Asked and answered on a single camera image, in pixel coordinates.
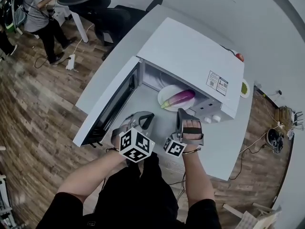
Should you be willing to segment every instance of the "white plate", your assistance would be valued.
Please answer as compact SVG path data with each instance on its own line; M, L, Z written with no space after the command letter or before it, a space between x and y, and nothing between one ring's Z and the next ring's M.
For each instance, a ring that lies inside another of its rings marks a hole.
M170 97L174 96L175 94L184 91L185 89L182 89L176 85L169 85L165 88L163 88L159 94L158 94L158 102L160 106ZM189 101L186 101L184 103L176 104L167 108L164 108L169 111L177 112L179 108L182 108L184 110L187 110L188 108L192 107L195 103L195 98L192 98Z
M241 97L243 97L243 98L247 98L247 97L250 95L250 87L249 87L248 82L246 82L245 79L243 79L243 83L245 83L245 85L247 86L248 91L247 91L246 94L243 94L243 93L242 93L242 89L240 89L240 95L241 95Z

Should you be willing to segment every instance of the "eggplant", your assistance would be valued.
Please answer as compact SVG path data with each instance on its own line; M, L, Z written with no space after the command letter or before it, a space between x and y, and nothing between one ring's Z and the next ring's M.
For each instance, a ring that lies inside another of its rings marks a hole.
M182 92L179 92L175 94L174 96L167 99L162 105L161 108L167 108L170 106L173 106L175 104L184 103L186 101L191 100L195 97L195 92L193 90L184 90Z

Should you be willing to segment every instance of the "office chair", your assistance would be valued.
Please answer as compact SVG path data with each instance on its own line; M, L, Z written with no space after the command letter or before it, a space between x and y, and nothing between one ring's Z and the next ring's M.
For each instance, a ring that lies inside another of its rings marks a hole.
M111 53L121 39L155 6L163 0L153 0L146 11L118 5L108 8L111 0L57 0L60 5L68 6L70 11L77 13L92 22L94 32L104 46L111 48L102 57L103 60ZM108 33L113 43L105 42L104 34Z

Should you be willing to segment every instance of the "power strip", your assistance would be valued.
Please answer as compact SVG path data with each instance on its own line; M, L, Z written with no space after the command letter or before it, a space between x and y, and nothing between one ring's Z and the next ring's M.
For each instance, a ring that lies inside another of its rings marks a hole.
M72 54L69 56L70 59L68 61L68 65L66 66L67 70L73 70L74 69L74 63L75 63L75 54Z

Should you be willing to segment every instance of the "microwave door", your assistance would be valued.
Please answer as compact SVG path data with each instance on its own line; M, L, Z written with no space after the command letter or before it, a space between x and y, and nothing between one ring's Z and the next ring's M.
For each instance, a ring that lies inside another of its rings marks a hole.
M113 122L139 85L139 58L132 57L101 95L73 142L77 146L103 140Z

